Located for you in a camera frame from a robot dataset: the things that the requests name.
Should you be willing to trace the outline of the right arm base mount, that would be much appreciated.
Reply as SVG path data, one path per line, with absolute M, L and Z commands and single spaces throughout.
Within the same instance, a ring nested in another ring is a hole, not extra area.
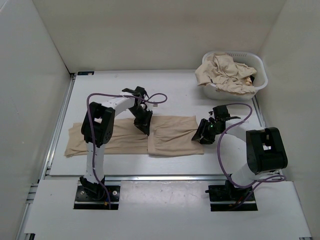
M 252 212 L 258 207 L 252 187 L 237 188 L 232 184 L 209 185 L 205 191 L 209 196 L 211 212 Z

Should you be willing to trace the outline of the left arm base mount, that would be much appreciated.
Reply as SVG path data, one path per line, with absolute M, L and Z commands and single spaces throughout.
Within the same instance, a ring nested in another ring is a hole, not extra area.
M 121 186 L 105 185 L 105 187 L 108 190 L 110 199 L 107 199 L 107 194 L 104 188 L 98 189 L 98 193 L 95 194 L 90 192 L 80 183 L 80 181 L 78 181 L 73 208 L 75 210 L 118 210 Z

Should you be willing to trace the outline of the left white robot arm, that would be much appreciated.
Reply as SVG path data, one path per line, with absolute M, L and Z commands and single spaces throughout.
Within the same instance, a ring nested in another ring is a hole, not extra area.
M 134 116 L 135 128 L 146 136 L 150 134 L 153 111 L 145 105 L 148 96 L 146 90 L 138 86 L 134 90 L 125 88 L 122 92 L 124 96 L 114 95 L 105 103 L 86 103 L 87 112 L 81 134 L 86 143 L 87 162 L 85 175 L 79 180 L 86 194 L 96 201 L 110 200 L 103 165 L 106 144 L 111 140 L 116 116 L 129 110 Z

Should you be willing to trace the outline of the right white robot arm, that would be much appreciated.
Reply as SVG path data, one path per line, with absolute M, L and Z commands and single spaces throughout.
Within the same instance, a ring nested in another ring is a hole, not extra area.
M 245 142 L 246 163 L 236 172 L 228 174 L 221 157 L 221 143 L 225 135 L 232 135 Z M 223 185 L 209 187 L 207 193 L 214 202 L 246 201 L 253 194 L 253 185 L 274 182 L 265 175 L 284 169 L 288 158 L 280 131 L 276 127 L 255 127 L 238 116 L 224 114 L 202 119 L 192 141 L 211 145 L 217 141 L 217 159 L 226 176 Z

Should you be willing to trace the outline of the beige trousers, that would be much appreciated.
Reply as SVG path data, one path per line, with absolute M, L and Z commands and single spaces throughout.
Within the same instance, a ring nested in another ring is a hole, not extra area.
M 192 141 L 197 128 L 195 116 L 154 115 L 147 136 L 134 126 L 132 118 L 116 119 L 104 153 L 156 157 L 203 155 L 204 147 Z

